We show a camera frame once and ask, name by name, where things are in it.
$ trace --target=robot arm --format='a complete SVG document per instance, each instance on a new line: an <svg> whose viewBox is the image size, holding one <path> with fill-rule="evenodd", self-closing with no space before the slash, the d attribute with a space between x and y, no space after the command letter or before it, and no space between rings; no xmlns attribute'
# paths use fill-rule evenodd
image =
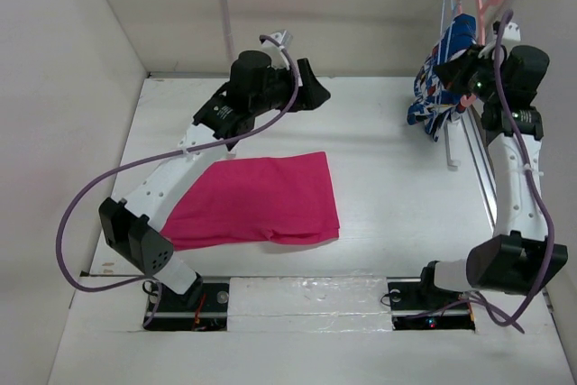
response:
<svg viewBox="0 0 577 385"><path fill-rule="evenodd" d="M287 48L287 31L271 37ZM314 110L329 97L313 74L307 59L298 60L300 83L290 112ZM281 49L264 41L261 50L244 51L224 83L198 110L179 142L183 154L162 162L143 183L120 202L107 198L99 207L106 243L146 277L159 280L194 306L202 278L174 254L172 243L160 235L170 213L213 162L221 160L237 143L234 137L249 133L257 116L283 109L293 94L293 71ZM228 139L226 146L186 152L198 144Z"/></svg>
<svg viewBox="0 0 577 385"><path fill-rule="evenodd" d="M518 30L513 23L508 28ZM473 46L458 60L437 67L436 72L453 91L475 94L484 102L481 124L497 184L493 238L472 249L466 260L429 263L423 275L428 276L426 284L432 290L493 289L526 295L543 262L547 237L546 221L527 184L526 173L530 170L540 195L542 173L538 163L544 134L541 115L530 104L549 58L535 47L506 46L508 56L501 65L508 105L528 151L530 167L527 167L496 94L492 50L488 48ZM541 288L566 262L566 246L556 244Z"/></svg>

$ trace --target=folded cloth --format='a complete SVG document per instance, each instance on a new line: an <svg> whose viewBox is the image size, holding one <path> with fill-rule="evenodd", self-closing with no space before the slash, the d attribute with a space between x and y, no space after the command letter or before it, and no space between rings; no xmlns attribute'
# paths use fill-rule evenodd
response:
<svg viewBox="0 0 577 385"><path fill-rule="evenodd" d="M461 95L446 90L433 67L458 57L475 43L477 27L474 17L460 14L454 18L452 27L451 31L447 29L444 32L443 38L433 47L419 70L413 85L416 101L407 114L410 125L425 121L425 132L431 135L435 142L439 139L444 122L447 119L457 120L464 107L459 105Z"/></svg>
<svg viewBox="0 0 577 385"><path fill-rule="evenodd" d="M324 152L213 164L172 210L160 233L176 250L223 243L321 243L339 235Z"/></svg>

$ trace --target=white enclosure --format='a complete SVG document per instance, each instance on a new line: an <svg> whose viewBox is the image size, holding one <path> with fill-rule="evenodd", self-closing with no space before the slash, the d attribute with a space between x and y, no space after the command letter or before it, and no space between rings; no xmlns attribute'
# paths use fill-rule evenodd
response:
<svg viewBox="0 0 577 385"><path fill-rule="evenodd" d="M36 385L74 292L55 262L58 221L88 178L118 162L145 71L106 0L0 0L0 11L0 381ZM75 275L110 186L75 212Z"/></svg>
<svg viewBox="0 0 577 385"><path fill-rule="evenodd" d="M148 70L227 71L216 0L108 1ZM440 0L229 1L237 51L287 28L322 76L412 75L438 36Z"/></svg>
<svg viewBox="0 0 577 385"><path fill-rule="evenodd" d="M443 171L446 170L444 165L440 170L444 153L438 147L443 145L438 143L434 148L425 141L419 127L409 129L405 125L404 101L391 99L392 106L387 106L377 95L381 92L390 98L405 96L409 101L410 76L420 67L438 35L440 0L230 0L230 5L237 52L254 48L258 33L286 27L295 35L291 53L295 58L309 57L317 75L406 75L408 78L327 78L326 83L339 85L335 88L338 94L335 101L339 104L323 113L308 114L303 121L303 124L315 126L316 139L309 140L295 133L299 121L294 118L278 125L279 129L271 130L268 138L257 137L253 143L241 143L242 147L239 147L246 156L299 153L309 148L332 153L336 161L335 194L337 200L344 203L342 240L311 252L294 254L264 245L185 252L183 256L189 264L200 263L196 268L208 275L229 271L229 275L251 277L274 272L289 276L294 275L294 269L299 277L313 276L315 266L317 277L358 276L358 273L382 277L390 271L414 274L427 258L435 258L431 257L436 252L432 240L444 235L446 229L436 227L432 234L427 234L418 226L418 221L405 224L407 215L417 212L422 221L432 225L433 219L426 215L426 207L419 200L432 199L446 190L434 184L426 194L418 192L412 199L398 199L402 188L395 181L403 176L408 178L408 174L402 172L405 166L415 171L420 169L417 158L420 153L437 164L433 170L441 173L437 179L457 179L452 192L463 206L471 203L467 206L475 213L473 230L467 232L463 228L453 233L460 241L454 249L451 240L445 239L443 259L452 254L454 258L461 257L476 240L480 241L479 236L489 235L489 219L485 213L489 206L483 203L478 190L474 159L468 159L466 134L459 131L455 148L463 152L463 166L450 178ZM515 9L523 42L540 47L551 56L550 70L536 100L545 122L542 188L556 222L557 239L569 245L573 257L577 254L574 237L577 232L574 215L577 175L573 170L577 167L577 148L574 146L577 132L572 127L573 113L577 110L573 97L577 0L519 0ZM371 365L378 365L380 357L385 357L391 368L398 365L398 355L391 347L397 340L402 340L399 336L384 342L383 334L370 333L332 335L326 340L320 335L287 338L288 334L278 334L267 341L264 335L254 331L261 332L261 327L269 324L276 326L276 310L272 313L267 310L272 318L261 321L261 317L252 316L253 312L243 309L246 306L237 304L235 330L241 335L225 335L213 340L201 336L201 340L194 340L196 337L191 336L192 333L146 335L134 332L139 329L144 303L143 294L136 286L94 297L77 294L73 300L74 290L61 277L54 256L54 237L62 212L80 188L94 176L117 165L122 156L132 160L137 155L165 151L176 144L173 135L179 137L184 132L181 127L189 122L203 98L215 90L216 81L194 85L196 92L187 88L183 81L180 93L167 90L164 94L164 91L160 92L162 95L152 102L140 101L141 109L146 103L160 105L148 112L144 110L148 114L137 116L133 124L142 83L146 71L151 70L200 73L200 77L227 71L218 3L217 0L0 0L0 12L0 151L3 154L0 164L0 275L3 277L0 372L3 383L45 384L53 371L51 383L59 385L81 383L83 379L93 383L99 383L100 379L105 383L130 383L130 379L140 384L153 377L158 380L162 377L162 371L144 373L150 358L138 358L140 348L146 347L147 356L157 353L167 368L178 372L178 366L189 361L187 350L204 343L208 349L198 362L208 365L211 357L219 353L228 357L226 369L215 375L206 370L200 375L206 379L205 383L211 383L214 378L221 380L220 383L232 380L236 377L235 369L240 369L242 362L251 361L251 351L247 347L255 353L266 353L271 342L287 351L300 351L297 361L314 374L303 377L298 370L276 359L266 364L257 380L266 381L270 377L268 374L279 374L286 369L288 374L283 378L288 383L291 378L321 383L332 378L334 383L339 380L350 383L346 380L351 377L377 383L385 373L377 369L372 377L362 376L366 371L361 368L364 361L370 359ZM152 80L147 83L148 86L156 83L159 89L168 85L168 82ZM372 89L370 95L360 99L365 104L362 107L371 110L371 123L346 130L332 124L332 119L346 117L354 110L353 105L344 101L348 96L359 98L354 86L361 89L359 92ZM173 122L167 118L168 112L178 112L173 114ZM314 122L315 116L321 120L320 124ZM131 126L133 131L141 128L147 133L132 134L127 142ZM355 134L371 139L359 148L360 139L354 139ZM383 181L379 188L370 188L363 179L347 178L349 173L358 175L362 172L348 162L349 155L355 153L372 177L378 177L383 166L380 174ZM387 158L393 154L398 158L388 165ZM121 193L126 193L141 181L140 176L152 169L153 165L125 174L115 185ZM108 274L114 274L108 277L111 280L119 274L133 273L131 267L121 262L103 243L98 245L93 261L99 232L96 209L102 199L110 195L112 186L113 179L104 182L83 200L67 229L65 253L74 275L78 276L82 270L91 270L97 275L84 278L87 284L100 284L100 280L105 279L102 276ZM426 187L424 180L420 187ZM396 237L385 243L387 235L390 239ZM424 239L427 243L424 249L419 248L413 254L406 251L420 247ZM393 255L398 250L403 250L403 255L398 256L402 259ZM223 252L234 255L238 261L231 263ZM573 262L570 259L566 269L549 286L549 291L563 349L572 371L577 371L577 327L573 319L577 311L577 273ZM381 269L382 264L388 270ZM234 282L237 288L239 281ZM266 284L263 287L262 293L270 291ZM373 289L363 293L372 297ZM242 289L238 293L259 300L260 292ZM516 304L512 298L497 296L497 299L507 311ZM104 311L108 313L105 315L99 310L101 306L97 303L100 301L106 305ZM376 312L372 307L366 312L374 315L363 320L375 327L377 322L373 319L380 320L384 316L382 311ZM524 325L530 328L526 340L507 334L510 330L489 326L482 312L479 316L481 332L475 336L479 337L477 340L451 335L439 346L444 348L447 357L462 365L463 371L476 372L477 383L483 379L483 362L494 363L494 376L488 377L494 379L494 383L498 378L509 378L510 383L525 378L551 379L546 375L547 369L554 369L552 383L571 383L562 346L542 298L524 317ZM324 317L313 318L317 319L319 322L315 322L315 326L326 325ZM283 326L289 327L289 322L282 321ZM423 337L424 340L420 338L416 335L408 338L406 347L421 347L423 341L431 339L430 336ZM474 351L464 350L471 342L480 340L485 343L475 345ZM437 341L428 342L430 346L422 347L438 344ZM359 346L361 350L356 355L361 367L343 374L331 370L335 360L340 360L345 369L346 360L354 358L351 351ZM319 363L314 363L302 352L307 347L337 349L334 358L327 352ZM241 358L237 358L239 352L243 352ZM120 356L120 353L126 358L120 356L111 362L110 353L114 356ZM539 357L541 353L545 353L543 360ZM506 365L507 360L513 360L520 370L527 365L530 368L522 374L509 376L511 369ZM127 363L142 370L132 377L125 376ZM97 377L100 371L105 371L102 378ZM422 372L419 377L424 380L426 371ZM439 380L447 379L446 371L435 374ZM189 383L186 376L177 377L173 382Z"/></svg>

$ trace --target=white panel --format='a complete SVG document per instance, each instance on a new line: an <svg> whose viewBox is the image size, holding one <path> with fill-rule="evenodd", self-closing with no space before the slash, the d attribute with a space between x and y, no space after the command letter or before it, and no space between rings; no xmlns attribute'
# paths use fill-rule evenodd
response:
<svg viewBox="0 0 577 385"><path fill-rule="evenodd" d="M54 258L58 221L88 180L117 164L144 69L106 0L0 0L0 371L46 383L73 290ZM66 236L74 275L96 241L96 207Z"/></svg>
<svg viewBox="0 0 577 385"><path fill-rule="evenodd" d="M574 114L577 61L577 0L519 0L515 20L524 43L544 50L551 65L535 105L543 116L545 137L540 167L545 203L555 223L555 240L569 247L569 263L549 285L555 317L573 372L577 371L577 130Z"/></svg>
<svg viewBox="0 0 577 385"><path fill-rule="evenodd" d="M222 82L148 79L123 161L172 149L192 115ZM414 100L412 78L321 82L332 92L329 101L313 112L289 114L268 131L241 142L237 158L325 151L340 238L310 246L245 243L179 252L192 269L212 276L418 276L431 260L462 259L491 238L462 123L453 138L461 167L453 171L447 167L444 144L431 142L422 125L406 123ZM153 169L150 164L120 174L114 196L124 196ZM446 210L439 208L444 200L451 203ZM453 222L458 208L467 209L466 224ZM137 273L102 240L92 272Z"/></svg>
<svg viewBox="0 0 577 385"><path fill-rule="evenodd" d="M383 278L231 279L231 332L392 331Z"/></svg>
<svg viewBox="0 0 577 385"><path fill-rule="evenodd" d="M147 69L226 72L217 0L109 1ZM442 0L229 2L237 50L287 28L317 73L413 75L438 38Z"/></svg>
<svg viewBox="0 0 577 385"><path fill-rule="evenodd" d="M100 280L91 278L84 282L100 284ZM238 295L249 296L258 304L245 309L245 313L258 314L260 308L265 314L274 313L276 302L282 303L287 311L296 311L283 303L289 296L280 290L271 290L272 283L259 286L264 289L259 299L257 290L248 294L239 288L242 281L234 282L231 302ZM362 289L360 280L356 287L369 295ZM335 294L332 290L329 292L327 298ZM362 297L349 295L357 300ZM525 335L495 326L478 308L475 308L477 333L438 330L286 333L274 329L221 333L139 332L145 298L138 284L104 294L78 294L70 310L50 384L396 385L463 381L471 385L573 384L542 297L532 303L520 320L527 331ZM342 300L343 305L339 307L338 299L334 298L333 307L345 311L350 300L348 297ZM512 311L519 298L492 294L490 301ZM304 312L310 311L298 303ZM385 316L381 319L383 323L387 321Z"/></svg>

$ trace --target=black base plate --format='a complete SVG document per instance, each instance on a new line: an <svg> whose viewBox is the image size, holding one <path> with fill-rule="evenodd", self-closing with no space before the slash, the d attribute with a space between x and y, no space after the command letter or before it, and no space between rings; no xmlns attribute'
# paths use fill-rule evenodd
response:
<svg viewBox="0 0 577 385"><path fill-rule="evenodd" d="M419 318L412 316L424 312L435 311L459 299L460 293L444 290L422 290L420 280L395 281L390 280L389 299L393 313L392 323L395 331L436 330L436 329L475 329L475 323L468 304L461 304L446 311L450 314L433 314ZM407 311L399 315L395 312Z"/></svg>
<svg viewBox="0 0 577 385"><path fill-rule="evenodd" d="M392 311L429 311L443 308L459 299L458 292L445 292L436 290L427 291L424 296L420 289L420 281L389 281L389 301ZM451 310L467 310L466 304L450 308Z"/></svg>
<svg viewBox="0 0 577 385"><path fill-rule="evenodd" d="M225 331L228 290L228 280L205 280L200 299L191 309L184 305L179 295L164 286L157 312L144 329L147 331ZM205 300L197 313L203 297ZM150 316L153 308L154 304L149 301L144 320Z"/></svg>

